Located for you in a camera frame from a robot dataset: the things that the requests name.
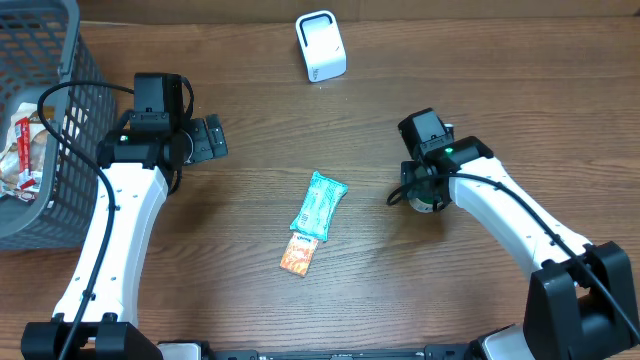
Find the green lid jar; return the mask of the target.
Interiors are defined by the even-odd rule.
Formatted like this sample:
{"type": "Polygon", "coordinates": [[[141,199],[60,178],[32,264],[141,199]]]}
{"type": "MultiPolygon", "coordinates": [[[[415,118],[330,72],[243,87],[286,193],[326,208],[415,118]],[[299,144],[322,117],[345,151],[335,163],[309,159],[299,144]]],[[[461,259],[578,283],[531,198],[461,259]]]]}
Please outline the green lid jar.
{"type": "Polygon", "coordinates": [[[418,193],[409,197],[410,206],[420,213],[432,213],[437,208],[437,202],[431,194],[418,193]]]}

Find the teal snack packet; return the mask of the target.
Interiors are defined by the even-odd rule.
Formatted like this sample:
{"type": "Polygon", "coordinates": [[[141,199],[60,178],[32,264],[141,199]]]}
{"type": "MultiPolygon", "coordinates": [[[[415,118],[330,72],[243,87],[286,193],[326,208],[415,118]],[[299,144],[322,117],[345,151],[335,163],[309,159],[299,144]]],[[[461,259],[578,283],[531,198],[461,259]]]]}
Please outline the teal snack packet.
{"type": "Polygon", "coordinates": [[[299,213],[291,223],[290,229],[326,242],[334,214],[347,192],[346,184],[315,171],[299,213]]]}

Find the orange small packet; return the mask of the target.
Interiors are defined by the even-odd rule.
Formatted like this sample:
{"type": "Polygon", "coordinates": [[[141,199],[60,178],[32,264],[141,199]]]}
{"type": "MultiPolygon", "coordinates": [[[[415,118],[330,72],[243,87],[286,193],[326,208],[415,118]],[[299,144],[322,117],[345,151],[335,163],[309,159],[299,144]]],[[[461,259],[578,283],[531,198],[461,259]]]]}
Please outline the orange small packet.
{"type": "Polygon", "coordinates": [[[280,261],[280,268],[304,277],[309,269],[319,240],[298,232],[292,234],[280,261]]]}

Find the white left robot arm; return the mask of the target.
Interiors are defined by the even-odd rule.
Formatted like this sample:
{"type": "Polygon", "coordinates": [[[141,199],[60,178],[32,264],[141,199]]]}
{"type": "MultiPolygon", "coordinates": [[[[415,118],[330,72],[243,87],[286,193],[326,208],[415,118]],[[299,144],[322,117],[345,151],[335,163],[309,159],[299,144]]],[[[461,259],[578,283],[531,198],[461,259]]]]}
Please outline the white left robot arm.
{"type": "Polygon", "coordinates": [[[96,175],[97,193],[74,277],[48,322],[30,322],[21,339],[26,359],[212,359],[206,341],[153,343],[137,327],[138,294],[157,215],[179,188],[184,166],[224,157],[215,115],[193,115],[189,80],[138,73],[134,107],[90,158],[73,135],[42,124],[96,175]]]}

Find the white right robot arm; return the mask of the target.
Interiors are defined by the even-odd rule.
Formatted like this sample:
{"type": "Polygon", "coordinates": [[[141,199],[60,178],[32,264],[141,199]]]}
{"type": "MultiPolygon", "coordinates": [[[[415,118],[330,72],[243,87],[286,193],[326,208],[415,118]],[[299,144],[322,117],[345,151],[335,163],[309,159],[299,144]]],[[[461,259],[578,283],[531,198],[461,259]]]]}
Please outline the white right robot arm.
{"type": "Polygon", "coordinates": [[[606,359],[639,343],[631,262],[614,242],[592,244],[551,216],[475,137],[406,139],[411,155],[390,205],[449,204],[471,214],[529,280],[524,320],[476,340],[476,359],[606,359]]]}

